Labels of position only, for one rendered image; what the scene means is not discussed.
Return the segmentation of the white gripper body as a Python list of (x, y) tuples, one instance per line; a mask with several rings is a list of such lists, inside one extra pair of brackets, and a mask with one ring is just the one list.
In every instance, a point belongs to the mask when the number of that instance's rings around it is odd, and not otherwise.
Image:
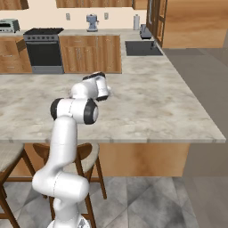
[(96, 84), (98, 88), (98, 99), (107, 99), (109, 96), (109, 89), (107, 87), (106, 78), (98, 77), (96, 79)]

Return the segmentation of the wooden counter base panel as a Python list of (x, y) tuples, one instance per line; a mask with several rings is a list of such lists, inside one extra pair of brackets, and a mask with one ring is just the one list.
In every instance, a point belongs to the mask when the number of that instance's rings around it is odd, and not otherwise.
[(182, 176), (188, 143), (101, 143), (104, 176)]

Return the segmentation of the wooden base cupboard run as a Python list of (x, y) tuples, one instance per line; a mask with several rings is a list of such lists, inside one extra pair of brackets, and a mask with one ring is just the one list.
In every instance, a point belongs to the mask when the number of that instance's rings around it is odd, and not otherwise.
[(27, 47), (23, 37), (0, 37), (0, 73), (31, 73)]
[(121, 73), (120, 36), (61, 36), (65, 73)]

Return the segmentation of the dark sink basin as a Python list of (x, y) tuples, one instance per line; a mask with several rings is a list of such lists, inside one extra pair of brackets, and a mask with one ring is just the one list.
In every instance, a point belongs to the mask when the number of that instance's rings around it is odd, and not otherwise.
[(151, 49), (153, 41), (125, 41), (127, 56), (160, 56), (158, 47)]

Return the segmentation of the wooden stool with grey seat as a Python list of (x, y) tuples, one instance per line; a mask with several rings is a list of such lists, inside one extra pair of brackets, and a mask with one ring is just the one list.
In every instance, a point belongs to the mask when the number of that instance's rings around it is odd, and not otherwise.
[[(23, 159), (31, 177), (10, 177), (13, 169), (17, 166), (19, 161)], [(31, 182), (35, 174), (31, 161), (27, 152), (24, 149), (23, 143), (0, 143), (0, 207), (3, 213), (0, 213), (0, 219), (8, 219), (13, 228), (20, 228), (15, 219), (7, 201), (7, 194), (4, 189), (5, 182)]]
[[(44, 164), (47, 162), (49, 157), (49, 150), (50, 146), (41, 144), (41, 143), (33, 143), (33, 148), (37, 155), (43, 159)], [(99, 144), (91, 144), (91, 143), (84, 143), (80, 144), (77, 147), (77, 158), (74, 162), (74, 165), (70, 165), (72, 167), (72, 171), (77, 171), (77, 174), (85, 177), (88, 182), (95, 182), (99, 183), (102, 189), (102, 196), (104, 199), (107, 199), (107, 194), (105, 190), (105, 185), (102, 176), (102, 169), (99, 160), (99, 152), (100, 146)], [(94, 170), (94, 165), (96, 165), (98, 177), (92, 177), (92, 172)], [(53, 197), (48, 197), (50, 209), (51, 209), (51, 216), (54, 219), (55, 213), (53, 210)], [(94, 212), (90, 200), (90, 196), (85, 198), (85, 205), (87, 209), (87, 214), (83, 214), (82, 216), (89, 220), (91, 223), (92, 228), (96, 228), (96, 223), (94, 219)]]

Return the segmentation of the grey blue coffee machine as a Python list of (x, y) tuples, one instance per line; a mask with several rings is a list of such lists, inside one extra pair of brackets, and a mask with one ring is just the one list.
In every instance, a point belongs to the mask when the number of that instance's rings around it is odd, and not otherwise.
[(87, 14), (86, 21), (89, 23), (89, 28), (87, 29), (88, 32), (96, 32), (98, 30), (97, 23), (99, 21), (97, 20), (96, 14)]

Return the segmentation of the black and grey oven range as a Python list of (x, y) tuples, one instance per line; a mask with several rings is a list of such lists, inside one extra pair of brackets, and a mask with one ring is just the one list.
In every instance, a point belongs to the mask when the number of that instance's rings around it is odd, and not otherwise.
[(34, 74), (63, 74), (59, 34), (63, 28), (32, 28), (23, 34)]

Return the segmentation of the tall wooden cupboard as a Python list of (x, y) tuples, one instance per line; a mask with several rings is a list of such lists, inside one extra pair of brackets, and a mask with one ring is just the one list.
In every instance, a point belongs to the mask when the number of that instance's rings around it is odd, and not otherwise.
[(146, 26), (163, 48), (221, 48), (228, 0), (148, 0)]

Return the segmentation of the silver toaster oven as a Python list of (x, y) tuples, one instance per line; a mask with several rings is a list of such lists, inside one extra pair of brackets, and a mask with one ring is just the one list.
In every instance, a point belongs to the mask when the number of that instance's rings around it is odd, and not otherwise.
[(20, 31), (19, 21), (16, 19), (2, 19), (0, 20), (0, 33), (16, 33)]

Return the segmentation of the wooden wall cupboard run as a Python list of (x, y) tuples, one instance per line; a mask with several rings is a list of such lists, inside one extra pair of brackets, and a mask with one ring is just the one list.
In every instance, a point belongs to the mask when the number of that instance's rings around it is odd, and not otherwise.
[(58, 8), (132, 7), (146, 10), (149, 0), (55, 0)]
[(28, 0), (0, 0), (0, 10), (27, 10)]

